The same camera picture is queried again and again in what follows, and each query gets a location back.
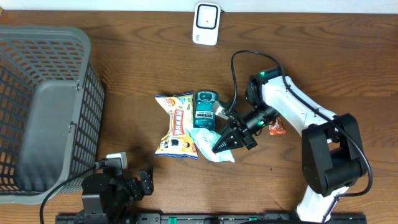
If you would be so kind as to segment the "teal wet wipes pack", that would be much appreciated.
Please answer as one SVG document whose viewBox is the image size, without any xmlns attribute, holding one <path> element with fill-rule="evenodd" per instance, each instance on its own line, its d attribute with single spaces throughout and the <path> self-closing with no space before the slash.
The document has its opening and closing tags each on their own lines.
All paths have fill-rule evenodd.
<svg viewBox="0 0 398 224">
<path fill-rule="evenodd" d="M 230 150 L 223 152 L 213 152 L 213 146 L 221 137 L 215 131 L 209 131 L 206 128 L 192 128 L 189 135 L 200 152 L 211 162 L 232 162 L 234 163 L 234 157 Z"/>
</svg>

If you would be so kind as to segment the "red chocolate bar wrapper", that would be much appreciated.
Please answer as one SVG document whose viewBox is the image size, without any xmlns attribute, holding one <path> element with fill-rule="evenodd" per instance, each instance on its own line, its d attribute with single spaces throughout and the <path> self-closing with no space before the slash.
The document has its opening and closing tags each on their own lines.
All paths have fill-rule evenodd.
<svg viewBox="0 0 398 224">
<path fill-rule="evenodd" d="M 276 135 L 284 135 L 286 134 L 286 130 L 282 123 L 280 117 L 276 117 L 275 121 L 269 123 L 269 135 L 276 136 Z"/>
</svg>

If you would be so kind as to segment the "teal mouthwash bottle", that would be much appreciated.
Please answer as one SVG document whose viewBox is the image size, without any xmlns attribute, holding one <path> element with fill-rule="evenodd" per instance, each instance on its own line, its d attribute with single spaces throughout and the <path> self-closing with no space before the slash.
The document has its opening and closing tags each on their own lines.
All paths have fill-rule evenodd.
<svg viewBox="0 0 398 224">
<path fill-rule="evenodd" d="M 215 91 L 198 91 L 195 94 L 194 128 L 205 128 L 215 130 L 215 113 L 213 104 L 218 101 L 218 94 Z"/>
</svg>

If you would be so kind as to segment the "yellow noodle snack bag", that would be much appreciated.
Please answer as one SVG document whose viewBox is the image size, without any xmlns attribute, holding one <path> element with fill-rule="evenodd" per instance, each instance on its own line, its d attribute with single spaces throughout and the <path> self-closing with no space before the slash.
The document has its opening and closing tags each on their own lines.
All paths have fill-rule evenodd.
<svg viewBox="0 0 398 224">
<path fill-rule="evenodd" d="M 156 156 L 198 159 L 190 136 L 193 129 L 193 92 L 181 95 L 156 95 L 156 101 L 169 115 L 169 130 L 160 140 Z"/>
</svg>

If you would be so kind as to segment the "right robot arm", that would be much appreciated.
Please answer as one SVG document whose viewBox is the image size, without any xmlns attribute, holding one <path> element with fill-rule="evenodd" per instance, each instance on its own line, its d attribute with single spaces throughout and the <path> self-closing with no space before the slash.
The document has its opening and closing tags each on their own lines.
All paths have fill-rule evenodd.
<svg viewBox="0 0 398 224">
<path fill-rule="evenodd" d="M 369 164 L 364 158 L 357 120 L 349 113 L 338 116 L 299 90 L 280 67 L 252 75 L 246 99 L 252 108 L 240 115 L 232 101 L 214 102 L 215 115 L 227 121 L 212 151 L 257 145 L 254 135 L 284 117 L 302 142 L 302 172 L 308 187 L 295 209 L 303 222 L 331 220 L 339 197 L 364 176 Z"/>
</svg>

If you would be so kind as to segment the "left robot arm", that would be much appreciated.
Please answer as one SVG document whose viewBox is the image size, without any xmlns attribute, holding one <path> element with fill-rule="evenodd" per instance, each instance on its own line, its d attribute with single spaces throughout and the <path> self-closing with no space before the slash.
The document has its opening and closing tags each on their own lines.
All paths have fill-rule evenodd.
<svg viewBox="0 0 398 224">
<path fill-rule="evenodd" d="M 83 210 L 73 223 L 135 223 L 129 206 L 154 191 L 154 167 L 139 172 L 139 178 L 125 179 L 123 168 L 107 166 L 102 173 L 88 176 L 82 182 Z"/>
</svg>

